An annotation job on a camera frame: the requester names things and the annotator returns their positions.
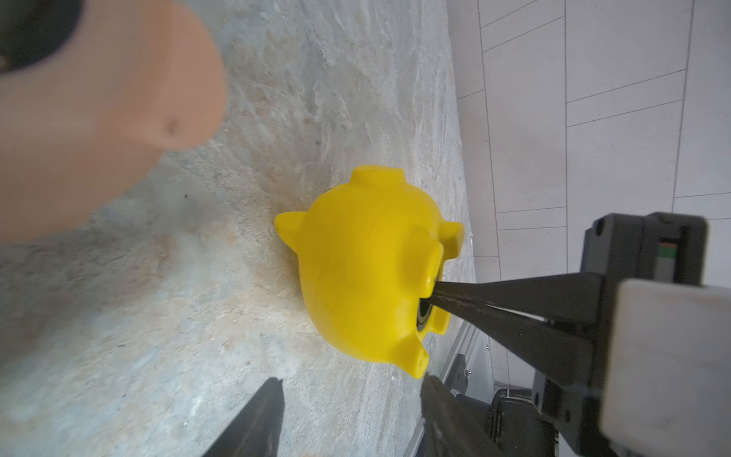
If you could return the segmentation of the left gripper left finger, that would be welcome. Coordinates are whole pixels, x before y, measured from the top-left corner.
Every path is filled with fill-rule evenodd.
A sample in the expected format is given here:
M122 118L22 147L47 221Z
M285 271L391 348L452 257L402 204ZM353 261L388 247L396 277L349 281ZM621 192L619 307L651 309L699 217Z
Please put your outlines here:
M284 416L283 381L270 377L212 443L204 456L277 456Z

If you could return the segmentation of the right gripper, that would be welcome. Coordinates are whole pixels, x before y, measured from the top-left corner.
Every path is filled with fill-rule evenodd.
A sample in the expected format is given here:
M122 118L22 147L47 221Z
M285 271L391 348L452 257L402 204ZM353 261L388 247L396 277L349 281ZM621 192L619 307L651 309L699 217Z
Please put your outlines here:
M700 285L707 232L700 216L612 213L586 231L577 273L439 282L426 302L468 321L542 373L541 410L555 419L569 447L582 456L610 456L599 420L620 285L630 279Z

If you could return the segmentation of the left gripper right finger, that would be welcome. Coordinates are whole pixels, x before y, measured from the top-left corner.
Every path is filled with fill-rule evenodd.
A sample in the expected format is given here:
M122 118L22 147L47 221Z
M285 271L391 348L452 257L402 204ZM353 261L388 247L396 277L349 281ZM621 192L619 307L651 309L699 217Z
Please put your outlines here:
M503 455L437 376L424 376L421 403L426 456Z

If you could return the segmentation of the yellow piggy bank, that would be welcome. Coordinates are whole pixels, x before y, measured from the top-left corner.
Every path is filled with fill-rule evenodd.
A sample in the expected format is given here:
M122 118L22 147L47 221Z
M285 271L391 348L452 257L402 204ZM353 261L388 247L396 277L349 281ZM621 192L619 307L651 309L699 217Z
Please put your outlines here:
M464 225L445 220L402 169L383 166L355 168L307 211L281 213L274 225L297 256L306 310L326 341L422 378L429 364L423 340L445 334L450 315L433 308L418 333L417 308L445 262L460 255Z

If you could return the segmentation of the pink piggy bank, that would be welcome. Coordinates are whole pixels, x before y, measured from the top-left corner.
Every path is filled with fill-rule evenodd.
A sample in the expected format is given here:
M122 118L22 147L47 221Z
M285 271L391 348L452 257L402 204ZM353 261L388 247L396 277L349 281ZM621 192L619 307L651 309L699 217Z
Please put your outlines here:
M83 224L227 109L221 53L181 1L84 1L66 44L1 73L1 239Z

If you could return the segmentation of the black plug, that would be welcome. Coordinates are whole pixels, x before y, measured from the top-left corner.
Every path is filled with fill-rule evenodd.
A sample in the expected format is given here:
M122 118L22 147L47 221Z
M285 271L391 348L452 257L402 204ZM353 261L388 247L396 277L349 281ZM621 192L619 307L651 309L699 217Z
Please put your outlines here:
M432 314L432 309L433 306L432 304L430 304L430 302L428 302L428 299L420 299L416 316L416 329L418 333L422 333L425 331Z
M75 32L81 0L1 0L1 72L17 72L60 50Z

